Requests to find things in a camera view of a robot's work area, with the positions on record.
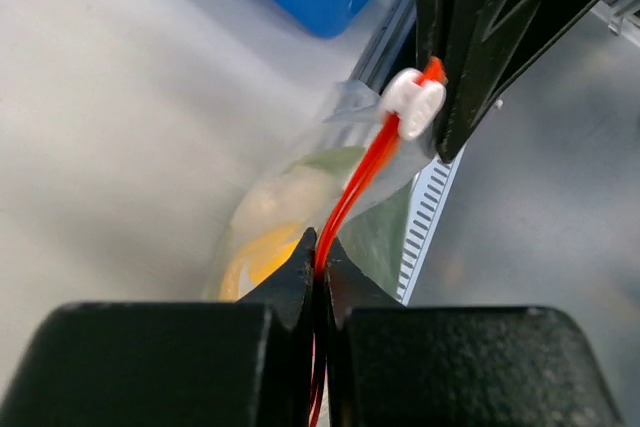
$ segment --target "yellow object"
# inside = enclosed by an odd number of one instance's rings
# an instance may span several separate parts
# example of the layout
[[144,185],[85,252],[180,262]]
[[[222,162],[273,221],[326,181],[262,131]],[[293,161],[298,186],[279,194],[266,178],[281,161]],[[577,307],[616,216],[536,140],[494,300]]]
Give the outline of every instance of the yellow object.
[[281,224],[245,245],[229,262],[220,300],[238,300],[284,264],[298,244],[302,224]]

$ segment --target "white plastic toggle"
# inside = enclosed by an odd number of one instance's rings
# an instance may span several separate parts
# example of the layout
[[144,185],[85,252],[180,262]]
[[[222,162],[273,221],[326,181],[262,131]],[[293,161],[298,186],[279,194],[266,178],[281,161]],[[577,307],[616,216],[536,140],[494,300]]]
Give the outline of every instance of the white plastic toggle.
[[400,116],[398,135],[403,140],[416,139],[431,124],[442,108],[447,90],[440,82],[429,80],[422,85],[416,79],[422,73],[417,69],[400,71],[382,93],[380,114],[382,119],[388,113]]

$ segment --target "transparent bag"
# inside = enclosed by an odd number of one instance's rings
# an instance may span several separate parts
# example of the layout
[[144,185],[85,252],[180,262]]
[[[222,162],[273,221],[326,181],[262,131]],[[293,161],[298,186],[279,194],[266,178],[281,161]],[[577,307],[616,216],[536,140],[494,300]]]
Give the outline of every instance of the transparent bag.
[[[289,258],[307,227],[322,229],[381,128],[379,100],[361,82],[338,84],[315,127],[274,159],[236,208],[218,242],[205,298],[244,296]],[[390,294],[397,285],[411,180],[432,158],[417,142],[402,142],[338,236],[350,258]]]

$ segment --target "gray floor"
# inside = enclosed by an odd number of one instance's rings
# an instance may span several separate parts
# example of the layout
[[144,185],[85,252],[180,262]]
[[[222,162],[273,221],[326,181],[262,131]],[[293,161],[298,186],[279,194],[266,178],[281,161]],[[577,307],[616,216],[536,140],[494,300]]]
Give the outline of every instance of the gray floor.
[[469,142],[414,305],[540,304],[584,328],[640,425],[640,48],[593,14]]

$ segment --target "clear plastic bag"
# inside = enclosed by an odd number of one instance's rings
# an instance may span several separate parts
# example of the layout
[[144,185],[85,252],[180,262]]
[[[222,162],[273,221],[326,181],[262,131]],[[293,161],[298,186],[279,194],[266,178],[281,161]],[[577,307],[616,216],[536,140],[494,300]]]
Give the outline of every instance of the clear plastic bag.
[[[322,228],[381,128],[379,100],[361,82],[337,86],[316,126],[274,159],[238,205],[216,249],[207,299],[242,297],[288,259],[307,227]],[[410,183],[432,158],[416,142],[403,142],[339,234],[347,254],[389,293],[397,283]]]

